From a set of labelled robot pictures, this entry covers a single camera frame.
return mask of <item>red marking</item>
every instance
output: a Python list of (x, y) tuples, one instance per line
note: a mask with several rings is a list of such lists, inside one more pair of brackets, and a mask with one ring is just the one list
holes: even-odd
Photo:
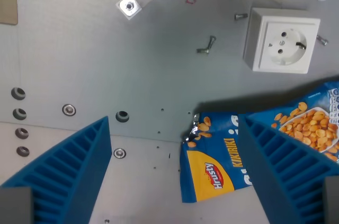
[(194, 4), (196, 2), (197, 2), (197, 0), (193, 0), (192, 2), (190, 2), (189, 0), (186, 0), (186, 3), (188, 3), (188, 4)]

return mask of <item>white wall outlet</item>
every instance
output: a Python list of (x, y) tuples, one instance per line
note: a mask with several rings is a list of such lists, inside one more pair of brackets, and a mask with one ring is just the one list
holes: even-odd
[(319, 25), (307, 11), (253, 8), (244, 60), (254, 71), (306, 74)]

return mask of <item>metal panel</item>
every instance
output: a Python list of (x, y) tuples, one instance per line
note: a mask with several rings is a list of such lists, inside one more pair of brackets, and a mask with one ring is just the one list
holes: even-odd
[[(73, 131), (24, 126), (28, 139), (15, 136), (18, 124), (0, 123), (0, 184)], [(252, 187), (195, 204), (181, 202), (179, 143), (111, 137), (112, 148), (126, 150), (124, 159), (112, 156), (90, 224), (141, 223), (262, 223), (269, 224)], [(25, 146), (28, 157), (15, 150)]]
[[(0, 80), (27, 97), (9, 101), (10, 88), (1, 87), (0, 121), (16, 122), (11, 111), (19, 106), (28, 114), (22, 123), (52, 128), (77, 130), (108, 115), (115, 135), (180, 141), (200, 103), (286, 91), (337, 74), (339, 0), (285, 0), (284, 8), (321, 18), (320, 34), (329, 40), (316, 45), (307, 75), (254, 73), (243, 62), (247, 21), (234, 22), (234, 13), (277, 6), (270, 1), (154, 0), (130, 21), (117, 1), (18, 0), (18, 26), (0, 25), (1, 36), (17, 31), (6, 44), (13, 57), (3, 62), (11, 69), (0, 71)], [(217, 37), (211, 53), (196, 54), (210, 35)], [(66, 103), (77, 108), (74, 117), (62, 114)], [(121, 110), (130, 114), (127, 123), (114, 119)]]

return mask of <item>blue ribbed bracket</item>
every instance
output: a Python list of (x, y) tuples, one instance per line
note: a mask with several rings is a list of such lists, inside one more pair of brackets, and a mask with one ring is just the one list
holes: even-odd
[(339, 174), (337, 163), (244, 115), (238, 151), (271, 224), (324, 223), (324, 178)]
[(111, 156), (104, 117), (46, 151), (2, 187), (32, 188), (35, 224), (86, 224)]

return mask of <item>blue snack bag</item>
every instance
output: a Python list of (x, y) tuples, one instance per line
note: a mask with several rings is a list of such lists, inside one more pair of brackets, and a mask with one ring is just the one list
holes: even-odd
[(182, 201), (193, 203), (252, 185), (237, 149), (238, 116), (228, 112), (194, 116), (181, 147)]
[(328, 82), (288, 105), (248, 115), (339, 163), (339, 82)]

